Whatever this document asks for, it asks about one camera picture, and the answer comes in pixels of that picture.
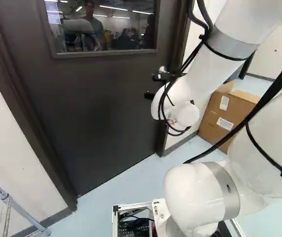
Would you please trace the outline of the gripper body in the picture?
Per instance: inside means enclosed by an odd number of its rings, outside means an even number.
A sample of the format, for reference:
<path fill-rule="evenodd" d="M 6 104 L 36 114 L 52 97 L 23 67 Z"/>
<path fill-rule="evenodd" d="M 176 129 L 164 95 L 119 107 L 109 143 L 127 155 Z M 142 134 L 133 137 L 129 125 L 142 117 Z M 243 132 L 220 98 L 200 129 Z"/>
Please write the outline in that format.
<path fill-rule="evenodd" d="M 172 81 L 174 80 L 174 74 L 169 72 L 158 72 L 157 74 L 152 74 L 153 81 Z"/>

